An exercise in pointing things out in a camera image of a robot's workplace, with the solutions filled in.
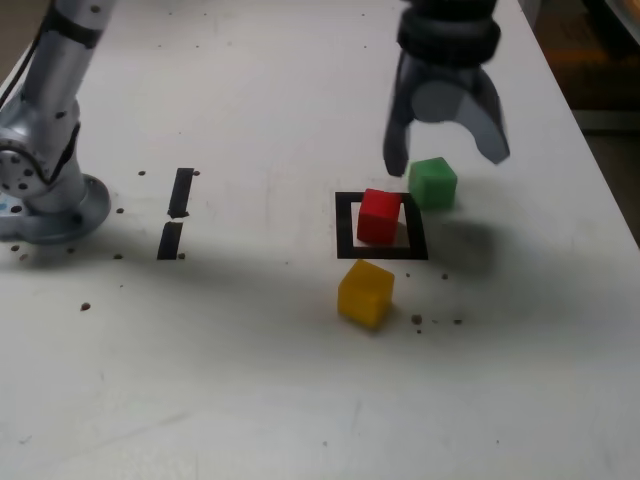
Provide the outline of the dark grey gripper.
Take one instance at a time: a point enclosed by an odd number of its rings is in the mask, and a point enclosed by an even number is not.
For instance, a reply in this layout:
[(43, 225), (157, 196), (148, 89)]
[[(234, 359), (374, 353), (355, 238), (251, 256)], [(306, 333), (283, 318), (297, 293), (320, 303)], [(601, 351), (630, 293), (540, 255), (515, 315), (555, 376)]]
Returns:
[(500, 97), (478, 65), (437, 65), (400, 55), (383, 141), (384, 163), (393, 177), (405, 174), (415, 119), (463, 126), (478, 151), (495, 165), (510, 156)]

